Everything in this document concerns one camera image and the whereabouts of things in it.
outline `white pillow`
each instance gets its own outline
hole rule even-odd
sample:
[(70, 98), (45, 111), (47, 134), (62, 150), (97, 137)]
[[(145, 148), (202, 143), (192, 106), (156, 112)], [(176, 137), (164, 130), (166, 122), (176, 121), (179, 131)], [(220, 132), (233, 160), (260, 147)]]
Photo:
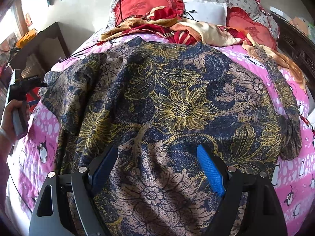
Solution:
[(197, 11), (197, 13), (190, 13), (194, 20), (212, 23), (215, 25), (226, 25), (226, 3), (207, 2), (201, 0), (183, 1), (185, 5), (185, 11)]

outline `red pillow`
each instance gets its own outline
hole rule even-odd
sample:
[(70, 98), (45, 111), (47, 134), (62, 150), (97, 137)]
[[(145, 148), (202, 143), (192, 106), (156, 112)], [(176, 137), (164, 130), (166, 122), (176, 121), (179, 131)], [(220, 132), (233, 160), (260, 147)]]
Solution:
[(263, 44), (272, 49), (276, 49), (276, 41), (273, 39), (270, 31), (264, 25), (252, 21), (246, 11), (239, 7), (227, 9), (226, 25), (237, 30), (247, 31), (255, 42)]
[[(184, 11), (184, 2), (182, 0), (121, 0), (122, 18), (128, 18), (134, 15), (145, 16), (153, 8), (165, 6), (176, 10), (177, 15), (181, 15)], [(121, 23), (119, 2), (114, 8), (116, 25)]]

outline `blue and gold floral fabric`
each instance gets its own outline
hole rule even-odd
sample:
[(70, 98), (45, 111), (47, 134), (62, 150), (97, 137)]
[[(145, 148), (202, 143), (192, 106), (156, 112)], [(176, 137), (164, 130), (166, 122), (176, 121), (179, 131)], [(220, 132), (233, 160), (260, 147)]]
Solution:
[(88, 165), (114, 142), (118, 160), (94, 199), (112, 234), (200, 235), (220, 198), (196, 159), (199, 144), (244, 173), (269, 175), (279, 154), (293, 159), (301, 147), (296, 99), (275, 61), (256, 52), (287, 117), (261, 79), (202, 43), (137, 37), (49, 72), (41, 95), (62, 127), (56, 171)]

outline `hand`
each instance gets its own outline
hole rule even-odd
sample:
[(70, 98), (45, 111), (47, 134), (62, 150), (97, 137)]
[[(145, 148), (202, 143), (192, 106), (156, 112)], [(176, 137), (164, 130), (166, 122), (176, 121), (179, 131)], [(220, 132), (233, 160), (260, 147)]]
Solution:
[[(23, 101), (17, 101), (15, 99), (11, 100), (9, 104), (7, 104), (7, 106), (4, 108), (4, 112), (2, 116), (1, 128), (3, 128), (7, 132), (10, 139), (14, 142), (17, 140), (17, 137), (15, 135), (15, 131), (13, 128), (12, 111), (14, 109), (22, 107), (22, 104), (23, 104)], [(25, 114), (27, 121), (30, 119), (30, 114), (31, 114), (30, 106), (27, 105), (26, 114)]]

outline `person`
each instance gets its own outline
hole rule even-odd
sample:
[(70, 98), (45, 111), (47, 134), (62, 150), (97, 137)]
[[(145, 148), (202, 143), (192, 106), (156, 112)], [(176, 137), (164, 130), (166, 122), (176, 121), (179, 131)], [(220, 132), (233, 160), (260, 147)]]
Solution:
[[(6, 198), (6, 187), (9, 179), (9, 167), (7, 165), (7, 157), (10, 153), (12, 146), (18, 140), (14, 131), (12, 112), (14, 109), (22, 107), (23, 102), (18, 100), (11, 100), (6, 107), (2, 115), (2, 121), (0, 125), (0, 231), (7, 231), (5, 235), (16, 235), (13, 233), (13, 227), (10, 225), (10, 221), (5, 215), (4, 205)], [(29, 106), (27, 106), (25, 117), (27, 121), (30, 118)]]

